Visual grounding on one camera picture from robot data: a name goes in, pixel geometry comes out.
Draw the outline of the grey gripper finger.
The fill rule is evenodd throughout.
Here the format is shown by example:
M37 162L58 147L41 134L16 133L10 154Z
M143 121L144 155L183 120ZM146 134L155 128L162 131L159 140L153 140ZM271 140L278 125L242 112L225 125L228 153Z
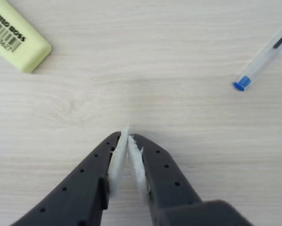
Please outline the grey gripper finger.
M133 134L141 149L147 199L155 226L249 226L251 223L232 205L222 200L203 201L170 153Z
M15 226L98 226L119 187L129 127L105 138Z

